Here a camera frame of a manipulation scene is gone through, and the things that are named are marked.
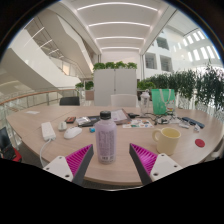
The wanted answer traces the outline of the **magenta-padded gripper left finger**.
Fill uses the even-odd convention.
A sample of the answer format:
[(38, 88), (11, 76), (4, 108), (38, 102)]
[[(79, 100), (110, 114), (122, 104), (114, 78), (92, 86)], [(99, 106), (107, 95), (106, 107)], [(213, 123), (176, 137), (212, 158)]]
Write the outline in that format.
[(81, 186), (93, 154), (93, 145), (90, 144), (66, 157), (56, 157), (44, 170)]

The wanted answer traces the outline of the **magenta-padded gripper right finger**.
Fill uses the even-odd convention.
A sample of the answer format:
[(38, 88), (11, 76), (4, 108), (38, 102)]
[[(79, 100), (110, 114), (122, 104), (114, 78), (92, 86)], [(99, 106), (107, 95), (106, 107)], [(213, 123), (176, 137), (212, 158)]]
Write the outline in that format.
[(159, 180), (182, 167), (165, 153), (155, 154), (141, 146), (130, 144), (129, 154), (143, 185)]

